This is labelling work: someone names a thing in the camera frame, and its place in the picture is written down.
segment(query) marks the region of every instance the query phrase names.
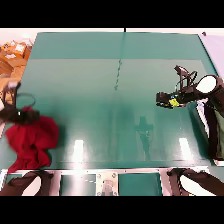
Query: yellow sticker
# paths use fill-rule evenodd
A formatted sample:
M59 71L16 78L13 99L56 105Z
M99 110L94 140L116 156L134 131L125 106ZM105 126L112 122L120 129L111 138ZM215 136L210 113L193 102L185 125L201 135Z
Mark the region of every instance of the yellow sticker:
M180 105L176 99L169 100L169 102L174 107L178 107Z

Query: red cloth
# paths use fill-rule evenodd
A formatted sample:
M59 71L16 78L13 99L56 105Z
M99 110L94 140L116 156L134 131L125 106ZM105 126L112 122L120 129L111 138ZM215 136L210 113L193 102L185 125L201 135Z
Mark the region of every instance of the red cloth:
M30 125L13 125L6 131L6 136L17 153L17 160L8 173L50 166L45 150L56 148L58 142L58 126L52 118L40 116L40 120Z

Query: glossy green tabletop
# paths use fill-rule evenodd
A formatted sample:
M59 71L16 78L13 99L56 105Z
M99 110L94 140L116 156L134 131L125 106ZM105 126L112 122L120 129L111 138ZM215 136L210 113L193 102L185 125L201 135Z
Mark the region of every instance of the glossy green tabletop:
M32 93L34 108L59 125L58 147L49 150L50 169L210 165L195 104L174 110L155 105L157 92L174 91L176 65L198 71L198 79L215 74L199 38L125 35L38 35L19 92ZM27 103L18 99L18 107ZM83 147L76 147L77 140ZM0 166L8 168L16 155L5 137L0 149Z

